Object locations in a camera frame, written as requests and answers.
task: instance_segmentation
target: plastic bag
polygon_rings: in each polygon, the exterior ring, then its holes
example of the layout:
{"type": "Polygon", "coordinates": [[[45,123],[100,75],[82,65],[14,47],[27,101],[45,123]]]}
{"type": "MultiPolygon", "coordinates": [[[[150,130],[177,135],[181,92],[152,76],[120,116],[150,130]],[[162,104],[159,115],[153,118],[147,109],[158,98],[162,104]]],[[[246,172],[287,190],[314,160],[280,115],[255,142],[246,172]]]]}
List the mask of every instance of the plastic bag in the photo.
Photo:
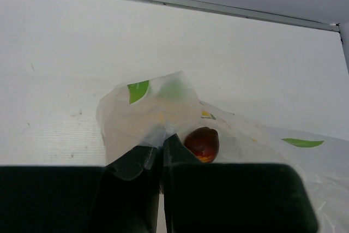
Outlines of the plastic bag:
{"type": "Polygon", "coordinates": [[[119,85],[97,108],[107,163],[136,145],[159,147],[177,133],[218,132],[216,163],[283,163],[297,170],[320,232],[349,232],[349,142],[270,128],[199,101],[183,73],[119,85]]]}

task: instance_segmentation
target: green leaf print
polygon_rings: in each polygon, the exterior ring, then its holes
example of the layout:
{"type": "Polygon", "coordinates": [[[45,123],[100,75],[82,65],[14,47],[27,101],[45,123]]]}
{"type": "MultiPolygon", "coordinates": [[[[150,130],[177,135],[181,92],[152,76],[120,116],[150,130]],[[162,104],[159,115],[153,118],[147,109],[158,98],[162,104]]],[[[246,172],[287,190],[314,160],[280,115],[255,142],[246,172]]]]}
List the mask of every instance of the green leaf print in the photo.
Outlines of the green leaf print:
{"type": "Polygon", "coordinates": [[[143,98],[149,89],[149,80],[127,85],[130,92],[130,104],[143,98]]]}
{"type": "Polygon", "coordinates": [[[309,140],[301,140],[301,139],[282,139],[282,140],[296,147],[317,147],[323,143],[323,140],[322,141],[309,141],[309,140]]]}
{"type": "Polygon", "coordinates": [[[158,98],[178,100],[185,97],[185,86],[179,80],[165,83],[157,94],[158,98]]]}

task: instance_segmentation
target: table surface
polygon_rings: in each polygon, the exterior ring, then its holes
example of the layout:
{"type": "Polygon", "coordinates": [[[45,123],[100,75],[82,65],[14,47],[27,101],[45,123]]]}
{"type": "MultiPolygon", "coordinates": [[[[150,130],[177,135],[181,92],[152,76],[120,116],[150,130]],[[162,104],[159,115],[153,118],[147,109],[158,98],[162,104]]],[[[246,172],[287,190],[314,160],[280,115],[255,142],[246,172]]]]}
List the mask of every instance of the table surface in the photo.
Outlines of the table surface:
{"type": "Polygon", "coordinates": [[[338,33],[125,0],[0,10],[0,164],[103,165],[99,99],[179,70],[224,110],[349,140],[338,33]]]}

